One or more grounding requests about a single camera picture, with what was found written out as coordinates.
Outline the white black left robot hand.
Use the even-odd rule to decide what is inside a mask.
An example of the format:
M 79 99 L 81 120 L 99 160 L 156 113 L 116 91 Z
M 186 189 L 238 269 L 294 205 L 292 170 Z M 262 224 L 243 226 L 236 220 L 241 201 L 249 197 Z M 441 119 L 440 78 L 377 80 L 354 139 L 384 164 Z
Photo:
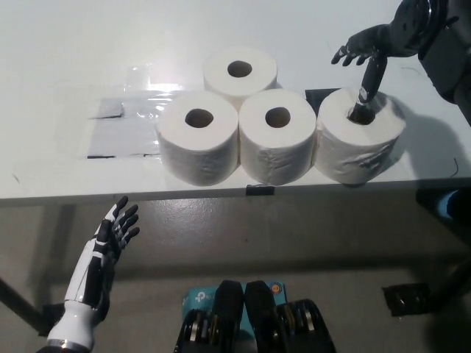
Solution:
M 117 201 L 85 244 L 64 298 L 64 313 L 54 324 L 41 352 L 91 352 L 95 328 L 110 308 L 115 266 L 139 232 L 138 205 Z

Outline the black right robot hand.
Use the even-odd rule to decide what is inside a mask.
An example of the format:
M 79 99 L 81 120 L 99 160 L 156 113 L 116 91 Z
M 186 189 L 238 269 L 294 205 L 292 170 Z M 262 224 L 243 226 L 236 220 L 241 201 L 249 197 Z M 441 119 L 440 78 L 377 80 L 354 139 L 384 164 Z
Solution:
M 375 119 L 372 101 L 378 93 L 390 57 L 411 57 L 423 42 L 432 6 L 428 1 L 402 1 L 389 24 L 370 27 L 351 36 L 331 60 L 344 67 L 368 62 L 355 105 L 347 118 L 360 125 Z

